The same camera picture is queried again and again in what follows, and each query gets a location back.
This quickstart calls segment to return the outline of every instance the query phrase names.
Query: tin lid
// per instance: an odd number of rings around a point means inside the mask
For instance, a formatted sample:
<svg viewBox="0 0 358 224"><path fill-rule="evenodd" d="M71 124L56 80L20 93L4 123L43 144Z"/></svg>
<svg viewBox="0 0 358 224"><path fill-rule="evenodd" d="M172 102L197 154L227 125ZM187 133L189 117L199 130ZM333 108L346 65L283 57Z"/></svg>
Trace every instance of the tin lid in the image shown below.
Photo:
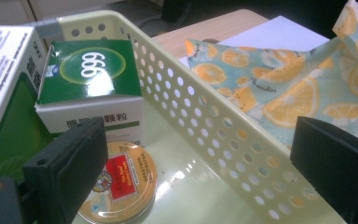
<svg viewBox="0 0 358 224"><path fill-rule="evenodd" d="M154 199L157 170L135 144L108 142L109 159L79 214L91 223L123 223L140 215Z"/></svg>

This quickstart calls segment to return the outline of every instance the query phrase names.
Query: perforated basket wall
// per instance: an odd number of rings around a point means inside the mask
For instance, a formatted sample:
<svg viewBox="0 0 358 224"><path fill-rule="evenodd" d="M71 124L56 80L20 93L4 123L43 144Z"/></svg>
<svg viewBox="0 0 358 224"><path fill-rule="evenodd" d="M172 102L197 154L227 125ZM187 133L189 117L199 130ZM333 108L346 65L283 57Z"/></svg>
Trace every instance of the perforated basket wall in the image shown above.
<svg viewBox="0 0 358 224"><path fill-rule="evenodd" d="M342 223L292 166L289 149L120 14L98 11L58 21L65 40L129 39L146 101L181 130L193 146L189 150L197 151L263 221Z"/></svg>

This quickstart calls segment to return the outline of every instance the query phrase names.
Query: green medicine box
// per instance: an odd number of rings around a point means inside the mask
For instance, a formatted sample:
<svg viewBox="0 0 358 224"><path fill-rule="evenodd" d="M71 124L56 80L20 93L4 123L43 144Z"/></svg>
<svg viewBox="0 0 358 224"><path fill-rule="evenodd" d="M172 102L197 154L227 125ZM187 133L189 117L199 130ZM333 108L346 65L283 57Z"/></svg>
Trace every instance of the green medicine box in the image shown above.
<svg viewBox="0 0 358 224"><path fill-rule="evenodd" d="M103 117L107 141L142 145L143 96L131 42L52 42L35 108L54 135Z"/></svg>

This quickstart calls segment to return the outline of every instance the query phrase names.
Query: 999 logo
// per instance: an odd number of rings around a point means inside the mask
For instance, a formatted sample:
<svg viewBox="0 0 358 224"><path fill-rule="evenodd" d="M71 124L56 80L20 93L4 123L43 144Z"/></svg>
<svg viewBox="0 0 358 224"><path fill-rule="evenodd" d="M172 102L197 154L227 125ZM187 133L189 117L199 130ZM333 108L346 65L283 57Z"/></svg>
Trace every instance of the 999 logo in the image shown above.
<svg viewBox="0 0 358 224"><path fill-rule="evenodd" d="M86 84L98 76L117 77L125 67L126 61L118 52L105 48L87 48L63 60L60 74L70 82Z"/></svg>

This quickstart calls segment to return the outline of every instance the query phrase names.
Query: red label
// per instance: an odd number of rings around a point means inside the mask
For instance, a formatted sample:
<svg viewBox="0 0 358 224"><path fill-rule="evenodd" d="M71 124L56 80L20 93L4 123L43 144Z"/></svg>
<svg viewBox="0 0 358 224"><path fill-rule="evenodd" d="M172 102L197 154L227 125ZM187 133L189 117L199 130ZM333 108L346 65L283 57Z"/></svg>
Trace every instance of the red label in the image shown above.
<svg viewBox="0 0 358 224"><path fill-rule="evenodd" d="M118 199L135 192L130 166L125 155L109 159L106 163L106 171L113 178L112 185L110 186L113 199Z"/></svg>

